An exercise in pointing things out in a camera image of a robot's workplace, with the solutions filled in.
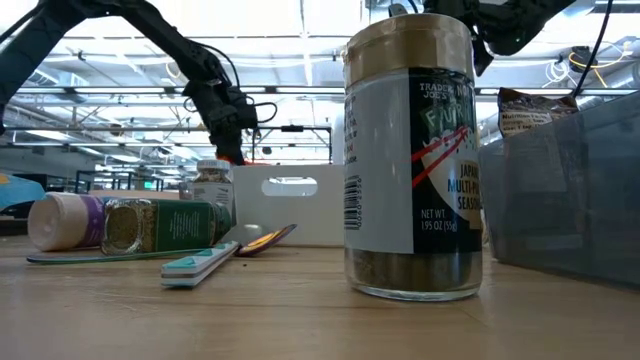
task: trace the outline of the blue object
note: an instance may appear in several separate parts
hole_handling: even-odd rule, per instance
[[[239,247],[240,244],[231,241],[164,264],[160,275],[162,285],[196,287],[213,270],[232,256]]]
[[[42,199],[44,189],[39,183],[0,173],[0,210],[11,205]]]

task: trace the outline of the black robotic arm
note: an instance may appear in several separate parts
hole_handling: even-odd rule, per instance
[[[493,54],[513,55],[527,45],[556,14],[575,0],[507,0],[496,5],[479,0],[424,0],[424,12],[448,15],[469,28],[473,36],[474,65],[478,76],[493,61]]]
[[[31,14],[31,22],[0,53],[0,135],[5,106],[69,30],[89,18],[121,16],[189,79],[183,94],[193,100],[218,156],[244,164],[241,131],[257,127],[255,107],[232,85],[218,58],[183,37],[153,5],[145,0],[40,0]]]

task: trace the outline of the table surface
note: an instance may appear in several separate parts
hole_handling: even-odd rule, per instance
[[[420,304],[351,290],[341,249],[235,258],[194,290],[167,260],[43,266],[0,239],[2,359],[638,359],[640,295],[485,257],[477,297]]]

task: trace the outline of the spice jar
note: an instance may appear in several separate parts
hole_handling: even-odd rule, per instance
[[[482,279],[471,36],[442,15],[368,26],[345,53],[345,266],[368,294],[444,301]]]
[[[107,255],[202,249],[231,228],[227,209],[205,201],[117,199],[105,215]]]
[[[233,215],[233,177],[225,160],[200,160],[198,176],[193,180],[193,199],[221,204]]]
[[[40,251],[99,246],[104,229],[103,200],[91,195],[47,193],[29,211],[31,242]]]

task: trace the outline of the small spice jar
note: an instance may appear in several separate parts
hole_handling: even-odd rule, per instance
[[[202,249],[231,228],[227,209],[205,201],[116,199],[105,214],[107,255]]]
[[[233,215],[233,176],[225,160],[200,160],[193,180],[193,199],[221,204]]]
[[[104,229],[103,199],[50,192],[29,211],[28,231],[40,251],[100,245]]]

